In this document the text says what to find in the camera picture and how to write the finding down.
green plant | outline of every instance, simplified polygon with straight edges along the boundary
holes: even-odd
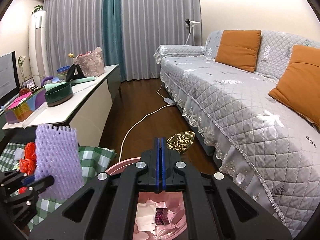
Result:
[[[37,6],[35,6],[35,9],[34,9],[34,11],[31,13],[31,15],[32,14],[34,14],[35,12],[37,12],[37,11],[40,11],[40,10],[43,10],[43,5],[37,5]]]
[[[25,61],[26,57],[19,57],[18,58],[18,66],[19,66],[19,69],[20,69],[20,73],[21,73],[21,76],[23,77],[23,81],[27,81],[27,77],[24,75],[24,72],[23,72],[23,63]]]

sofa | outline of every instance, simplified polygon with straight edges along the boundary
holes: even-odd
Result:
[[[268,92],[286,70],[294,45],[320,48],[320,42],[262,31],[250,73],[215,62],[222,33],[212,32],[205,46],[161,45],[154,55],[161,81],[203,145],[215,148],[220,171],[293,238],[304,239],[320,217],[320,134]]]

photo frame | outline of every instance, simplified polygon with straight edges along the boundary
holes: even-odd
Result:
[[[36,86],[35,81],[33,80],[33,77],[29,78],[27,81],[22,82],[22,86],[25,88],[32,89]]]

purple foam net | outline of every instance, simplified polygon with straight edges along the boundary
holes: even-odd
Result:
[[[40,197],[66,200],[84,185],[75,129],[38,125],[36,158],[35,179],[54,177],[54,184]]]

teal curtain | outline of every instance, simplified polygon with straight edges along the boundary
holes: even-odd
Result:
[[[102,35],[105,65],[119,64],[126,80],[121,31],[121,0],[102,0]]]

